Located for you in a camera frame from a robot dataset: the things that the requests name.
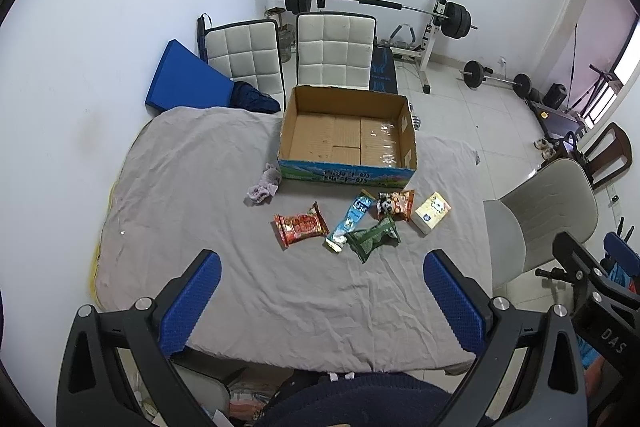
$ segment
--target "green snack package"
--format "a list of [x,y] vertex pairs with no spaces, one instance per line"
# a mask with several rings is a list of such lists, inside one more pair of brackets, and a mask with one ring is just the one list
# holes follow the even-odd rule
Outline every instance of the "green snack package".
[[396,224],[388,214],[369,230],[354,230],[344,234],[344,237],[347,238],[351,250],[358,254],[363,263],[367,262],[373,250],[388,243],[389,240],[395,241],[396,244],[400,243]]

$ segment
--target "white cushioned chair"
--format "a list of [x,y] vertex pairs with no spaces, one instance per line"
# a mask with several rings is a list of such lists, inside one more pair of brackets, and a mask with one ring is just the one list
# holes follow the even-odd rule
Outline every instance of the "white cushioned chair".
[[205,31],[205,46],[209,66],[234,82],[244,80],[285,109],[276,21],[261,19],[211,28]]
[[376,19],[343,12],[296,19],[298,81],[311,86],[369,89]]
[[551,162],[499,200],[485,201],[484,215],[494,288],[551,261],[559,232],[584,243],[598,223],[591,184],[568,158]]

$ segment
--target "barbell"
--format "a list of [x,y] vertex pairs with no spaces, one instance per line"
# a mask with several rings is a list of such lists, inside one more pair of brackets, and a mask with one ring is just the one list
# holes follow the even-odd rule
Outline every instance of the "barbell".
[[513,81],[507,80],[506,78],[498,78],[497,76],[487,76],[485,73],[492,74],[494,70],[485,68],[477,60],[468,61],[465,64],[465,70],[460,71],[460,73],[467,87],[471,89],[476,89],[476,87],[479,87],[485,80],[497,80],[498,82],[511,84],[513,92],[520,98],[527,98],[531,92],[531,79],[526,74],[518,73]]
[[[421,10],[419,8],[413,8],[411,6],[404,6],[397,2],[384,1],[384,0],[343,0],[343,1],[356,1],[360,4],[368,4],[370,6],[382,6],[383,8],[391,8],[394,10],[411,10],[414,12],[424,13],[435,17],[434,24],[439,26],[442,33],[446,37],[452,39],[461,39],[466,37],[471,28],[477,30],[476,26],[471,24],[471,14],[466,10],[462,4],[456,4],[454,2],[448,2],[445,5],[444,13],[430,12],[427,10]],[[311,10],[312,0],[284,0],[284,6],[287,11],[297,15],[302,12],[308,12]]]

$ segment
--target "bed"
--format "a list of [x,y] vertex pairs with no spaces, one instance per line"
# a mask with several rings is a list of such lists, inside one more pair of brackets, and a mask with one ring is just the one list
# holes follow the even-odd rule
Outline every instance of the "bed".
[[[95,292],[107,311],[158,294],[205,248],[222,281],[188,346],[215,357],[315,371],[410,371],[464,365],[464,351],[424,284],[422,263],[442,248],[492,291],[489,242],[466,143],[417,133],[418,170],[407,188],[434,191],[452,211],[426,237],[398,223],[401,243],[363,264],[315,237],[283,250],[274,214],[318,201],[332,229],[360,187],[283,180],[271,201],[247,189],[276,163],[281,118],[231,108],[174,108],[153,119],[127,154],[102,230]],[[372,216],[359,228],[370,227]]]

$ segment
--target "red snack package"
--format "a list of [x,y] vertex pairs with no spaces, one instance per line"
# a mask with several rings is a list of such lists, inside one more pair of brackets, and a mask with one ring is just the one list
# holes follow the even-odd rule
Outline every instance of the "red snack package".
[[383,219],[388,214],[396,219],[408,221],[414,207],[414,192],[414,190],[380,192],[377,203],[378,219]]
[[276,214],[273,216],[273,220],[276,222],[284,248],[307,237],[316,237],[329,233],[329,229],[320,215],[317,201],[305,214],[296,214],[295,216]]

